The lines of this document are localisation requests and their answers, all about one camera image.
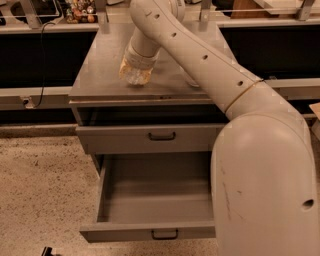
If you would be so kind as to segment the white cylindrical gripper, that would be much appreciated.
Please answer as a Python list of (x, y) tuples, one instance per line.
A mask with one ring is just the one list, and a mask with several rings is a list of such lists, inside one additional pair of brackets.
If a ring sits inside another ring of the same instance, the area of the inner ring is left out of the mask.
[(142, 71), (142, 83), (147, 84), (152, 75), (153, 67), (155, 66), (158, 56), (159, 47), (136, 49), (132, 42), (129, 42), (125, 49), (124, 58), (119, 68), (119, 78), (122, 80), (130, 80), (131, 67)]

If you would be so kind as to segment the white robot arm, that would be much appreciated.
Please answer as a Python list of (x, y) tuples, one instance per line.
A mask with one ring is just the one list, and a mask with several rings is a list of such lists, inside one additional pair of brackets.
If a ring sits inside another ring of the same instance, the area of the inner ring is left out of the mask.
[(183, 0), (131, 0), (120, 73), (148, 82), (165, 49), (226, 115), (212, 150), (219, 256), (320, 256), (317, 180), (302, 115), (259, 77), (186, 29)]

